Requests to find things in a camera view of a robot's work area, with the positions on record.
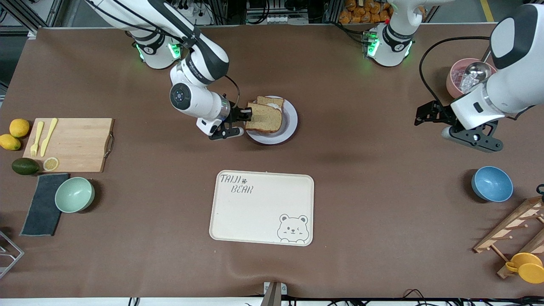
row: fork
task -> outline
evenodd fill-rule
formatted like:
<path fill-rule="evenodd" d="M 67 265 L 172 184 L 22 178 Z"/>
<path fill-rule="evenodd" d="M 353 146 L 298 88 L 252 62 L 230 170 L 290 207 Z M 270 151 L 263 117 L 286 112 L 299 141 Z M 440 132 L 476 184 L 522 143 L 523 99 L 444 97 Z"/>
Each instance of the fork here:
<path fill-rule="evenodd" d="M 30 155 L 36 157 L 38 154 L 38 143 L 40 142 L 41 131 L 44 130 L 44 122 L 38 122 L 38 128 L 36 129 L 36 138 L 34 139 L 34 144 L 30 147 Z"/>

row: cutting board handle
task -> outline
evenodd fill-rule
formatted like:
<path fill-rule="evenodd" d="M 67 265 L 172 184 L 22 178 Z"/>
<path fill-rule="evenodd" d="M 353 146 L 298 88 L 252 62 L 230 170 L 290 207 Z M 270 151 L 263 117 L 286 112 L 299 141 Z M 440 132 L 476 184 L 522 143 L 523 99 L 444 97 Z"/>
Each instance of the cutting board handle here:
<path fill-rule="evenodd" d="M 115 142 L 115 137 L 113 137 L 113 132 L 110 131 L 108 144 L 106 145 L 106 151 L 104 152 L 104 159 L 108 158 L 108 155 L 112 152 L 114 142 Z"/>

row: wooden rack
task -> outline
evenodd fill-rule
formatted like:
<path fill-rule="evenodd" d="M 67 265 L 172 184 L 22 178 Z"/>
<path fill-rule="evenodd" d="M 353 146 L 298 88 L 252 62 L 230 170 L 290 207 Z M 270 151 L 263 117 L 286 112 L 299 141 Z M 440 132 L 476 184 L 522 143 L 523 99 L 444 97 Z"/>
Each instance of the wooden rack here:
<path fill-rule="evenodd" d="M 525 221 L 530 219 L 537 219 L 544 224 L 544 215 L 539 213 L 544 209 L 544 203 L 542 202 L 542 196 L 534 197 L 525 200 L 515 211 L 508 215 L 498 226 L 496 226 L 485 238 L 483 238 L 473 248 L 476 253 L 481 253 L 485 250 L 492 249 L 497 255 L 499 255 L 505 262 L 508 262 L 508 258 L 494 245 L 495 242 L 500 240 L 512 239 L 510 232 L 517 229 L 527 228 L 529 225 L 524 224 Z M 532 253 L 540 255 L 544 253 L 544 229 L 542 229 L 536 236 L 527 243 L 518 253 Z M 497 274 L 501 278 L 514 275 L 503 266 Z"/>

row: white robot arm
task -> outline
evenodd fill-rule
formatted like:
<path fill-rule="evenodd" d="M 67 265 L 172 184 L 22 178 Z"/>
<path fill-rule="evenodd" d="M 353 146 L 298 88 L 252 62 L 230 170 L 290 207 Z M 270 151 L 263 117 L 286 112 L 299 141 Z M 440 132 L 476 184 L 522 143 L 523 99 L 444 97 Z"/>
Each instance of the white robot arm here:
<path fill-rule="evenodd" d="M 250 120 L 251 110 L 239 109 L 206 88 L 227 74 L 227 54 L 172 5 L 165 0 L 85 1 L 110 25 L 130 32 L 151 68 L 167 68 L 180 57 L 172 46 L 181 44 L 189 49 L 189 54 L 170 70 L 172 105 L 197 117 L 196 125 L 210 139 L 243 134 L 241 127 L 231 124 Z"/>
<path fill-rule="evenodd" d="M 497 24 L 490 45 L 498 71 L 450 106 L 439 101 L 420 106 L 415 125 L 447 123 L 452 126 L 442 136 L 448 140 L 484 152 L 502 149 L 503 143 L 493 138 L 497 120 L 544 103 L 544 5 L 518 7 Z"/>
<path fill-rule="evenodd" d="M 408 55 L 412 38 L 422 22 L 421 5 L 434 5 L 453 0 L 387 0 L 393 7 L 389 24 L 381 23 L 369 30 L 375 33 L 369 41 L 367 56 L 382 66 L 400 64 Z"/>

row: bear face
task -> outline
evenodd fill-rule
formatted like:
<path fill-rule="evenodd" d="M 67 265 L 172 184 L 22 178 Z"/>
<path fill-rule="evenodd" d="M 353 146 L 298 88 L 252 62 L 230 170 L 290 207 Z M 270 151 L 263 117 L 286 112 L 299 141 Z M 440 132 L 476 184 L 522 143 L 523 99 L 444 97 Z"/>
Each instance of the bear face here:
<path fill-rule="evenodd" d="M 277 230 L 277 236 L 281 241 L 304 243 L 310 236 L 306 227 L 307 223 L 306 216 L 290 218 L 283 214 L 280 216 L 280 228 Z"/>

